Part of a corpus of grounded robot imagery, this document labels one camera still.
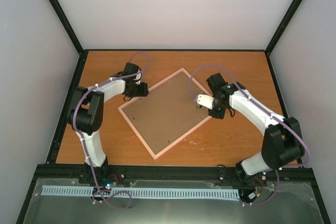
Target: robotic arm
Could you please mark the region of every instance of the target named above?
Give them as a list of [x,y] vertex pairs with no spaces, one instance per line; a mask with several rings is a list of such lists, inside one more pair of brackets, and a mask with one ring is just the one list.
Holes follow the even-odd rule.
[[[82,146],[83,141],[85,141],[94,167],[101,167],[103,163],[107,163],[99,136],[103,105],[117,94],[124,94],[125,97],[129,98],[147,96],[147,84],[141,82],[142,73],[140,71],[137,65],[128,62],[122,72],[110,78],[111,82],[105,86],[98,87],[87,96],[82,105],[89,105],[88,109],[83,108],[81,105],[78,110],[76,126],[84,137],[81,137],[78,133],[77,135],[81,140]],[[138,72],[139,74],[136,76],[121,79],[122,76]],[[237,88],[234,84],[228,84],[220,73],[210,76],[206,82],[213,96],[199,94],[196,97],[197,107],[204,106],[208,108],[208,114],[217,119],[223,119],[226,110],[233,117],[237,110],[249,119],[264,136],[261,152],[236,164],[238,181],[248,183],[253,180],[255,174],[269,169],[279,169],[304,155],[305,149],[303,146],[278,122],[284,122],[301,137],[300,125],[295,118],[285,119],[282,115],[274,113],[254,99],[240,83],[238,83],[240,88]],[[71,124],[72,128],[74,128],[72,121],[75,108],[87,90],[88,88],[77,87],[73,93],[67,114],[68,123]]]
[[260,107],[268,111],[272,117],[287,124],[301,137],[300,125],[295,118],[285,119],[282,115],[274,113],[254,99],[248,90],[238,83],[247,94],[248,97],[246,97],[234,84],[228,84],[220,73],[210,76],[206,82],[213,96],[199,94],[196,97],[197,107],[208,108],[208,114],[218,119],[224,118],[226,110],[230,112],[231,117],[237,110],[249,119],[264,136],[261,152],[236,164],[236,175],[241,183],[249,182],[256,173],[279,169],[305,154],[305,149],[295,137],[276,120],[266,115]]
[[[142,73],[136,76],[120,79],[122,76],[128,76],[140,72],[140,68],[132,63],[126,63],[122,72],[111,76],[111,82],[103,87],[99,87],[92,91],[84,100],[82,105],[89,105],[88,109],[80,107],[76,117],[76,126],[84,135],[84,138],[79,136],[83,146],[83,141],[86,143],[88,154],[92,160],[94,167],[101,167],[106,161],[106,155],[101,147],[99,128],[102,124],[104,103],[117,94],[124,94],[130,99],[133,97],[145,97],[148,95],[147,84],[141,82]],[[75,108],[81,97],[88,91],[89,88],[77,87],[73,93],[70,108],[67,114],[68,123],[71,124],[75,112]]]

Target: white wall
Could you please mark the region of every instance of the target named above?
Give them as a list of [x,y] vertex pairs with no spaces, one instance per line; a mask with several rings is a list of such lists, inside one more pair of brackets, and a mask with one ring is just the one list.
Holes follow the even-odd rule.
[[303,0],[271,60],[289,114],[300,121],[324,203],[336,223],[335,0]]
[[59,0],[84,48],[265,49],[292,0]]
[[15,223],[77,62],[48,0],[0,0],[0,219]]

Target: purple cable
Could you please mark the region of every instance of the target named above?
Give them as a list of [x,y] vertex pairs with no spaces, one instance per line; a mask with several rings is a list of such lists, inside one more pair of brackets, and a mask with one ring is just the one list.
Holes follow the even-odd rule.
[[[225,72],[229,77],[230,79],[232,80],[233,84],[237,87],[237,89],[245,96],[248,98],[248,94],[243,90],[241,89],[241,87],[238,85],[238,83],[235,81],[235,79],[233,78],[233,76],[224,68],[222,68],[221,66],[218,66],[218,65],[204,65],[202,67],[199,67],[197,68],[193,74],[191,75],[190,77],[190,80],[189,80],[189,90],[190,90],[190,95],[192,97],[192,99],[195,101],[195,97],[194,97],[194,94],[193,94],[193,91],[192,91],[192,80],[194,78],[194,75],[200,71],[201,69],[203,68],[209,68],[209,67],[213,67],[213,68],[218,68],[220,70],[222,70],[223,72]],[[308,146],[304,143],[304,141],[302,140],[302,138],[297,134],[295,133],[295,131],[293,131],[286,123],[284,123],[283,121],[279,120],[278,118],[276,118],[275,116],[272,116],[271,113],[269,113],[264,107],[262,107],[259,103],[257,103],[255,100],[253,99],[249,99],[251,103],[253,103],[256,107],[258,107],[259,109],[261,109],[265,114],[267,114],[271,119],[274,119],[275,121],[277,121],[278,123],[280,123],[286,130],[288,130],[299,142],[300,144],[303,146],[304,150],[306,151],[307,153],[307,160],[306,162],[302,163],[302,164],[288,164],[288,165],[285,165],[284,167],[300,167],[300,166],[303,166],[303,165],[308,165],[309,162],[310,162],[310,157],[311,157],[311,154],[310,154],[310,150],[308,149]]]
[[[85,141],[84,141],[84,135],[83,135],[83,133],[82,133],[82,132],[77,128],[77,126],[76,126],[76,119],[77,119],[77,114],[78,114],[78,110],[79,110],[79,108],[81,107],[81,105],[82,105],[83,101],[85,100],[85,98],[86,98],[92,91],[94,91],[94,90],[97,89],[97,88],[102,88],[102,87],[104,87],[105,85],[110,84],[112,81],[117,81],[117,80],[122,80],[122,79],[124,79],[124,78],[137,76],[138,74],[143,73],[143,72],[148,68],[148,66],[149,66],[149,64],[150,64],[150,62],[151,62],[151,59],[150,59],[149,55],[148,55],[146,52],[144,52],[144,51],[136,52],[136,53],[130,58],[129,62],[134,58],[134,56],[136,56],[136,55],[138,55],[138,54],[143,54],[143,55],[145,55],[145,56],[147,57],[147,64],[146,64],[146,66],[145,66],[141,71],[139,71],[139,72],[137,72],[137,73],[134,73],[134,74],[129,74],[129,75],[127,75],[127,76],[121,76],[121,77],[116,77],[116,78],[113,78],[113,77],[112,77],[112,78],[109,78],[108,80],[106,80],[106,81],[104,81],[104,82],[102,82],[102,83],[100,83],[100,84],[96,84],[95,86],[93,86],[92,88],[90,88],[90,89],[89,89],[89,90],[88,90],[88,91],[81,97],[81,99],[79,100],[79,102],[78,102],[78,104],[77,104],[77,106],[76,106],[76,108],[75,108],[75,111],[74,111],[74,117],[73,117],[73,119],[72,119],[72,127],[73,127],[73,129],[80,135],[81,139],[83,139],[82,143],[83,143],[83,149],[84,149],[85,157],[88,158],[88,161],[89,161],[89,163],[90,163],[90,167],[91,167],[91,171],[92,171],[92,175],[93,175],[93,180],[94,180],[94,183],[96,184],[97,190],[98,190],[98,192],[99,192],[101,198],[102,198],[102,199],[103,199],[103,200],[104,200],[110,207],[112,207],[112,208],[114,208],[114,209],[117,209],[117,210],[124,210],[124,209],[128,208],[128,207],[131,205],[131,203],[132,203],[132,196],[131,196],[131,194],[130,194],[128,191],[125,191],[125,190],[124,190],[124,191],[119,191],[119,192],[117,192],[117,193],[111,195],[111,196],[108,197],[108,198],[105,198],[105,197],[104,197],[104,195],[102,194],[102,191],[101,191],[101,189],[100,189],[100,187],[99,187],[99,184],[98,184],[98,181],[97,181],[97,178],[96,178],[96,174],[95,174],[95,172],[94,172],[95,169],[93,168],[93,163],[92,163],[91,157],[89,156],[89,152],[88,152],[88,148],[87,148],[87,146],[86,146],[86,143],[85,143]],[[128,203],[128,205],[127,205],[126,207],[118,208],[118,207],[115,207],[115,206],[111,205],[111,204],[108,202],[109,199],[111,199],[111,198],[113,198],[115,195],[117,195],[117,194],[121,194],[121,193],[126,193],[127,195],[130,196],[130,201],[129,201],[129,203]]]
[[271,196],[269,196],[267,199],[265,199],[264,201],[262,202],[259,202],[259,203],[252,203],[252,206],[260,206],[262,204],[265,204],[267,202],[269,202],[274,196],[275,194],[277,193],[278,191],[278,188],[279,188],[279,184],[280,184],[280,178],[279,178],[279,174],[278,174],[278,171],[277,170],[274,170],[276,175],[277,175],[277,186],[276,188],[274,189],[274,192],[271,194]]

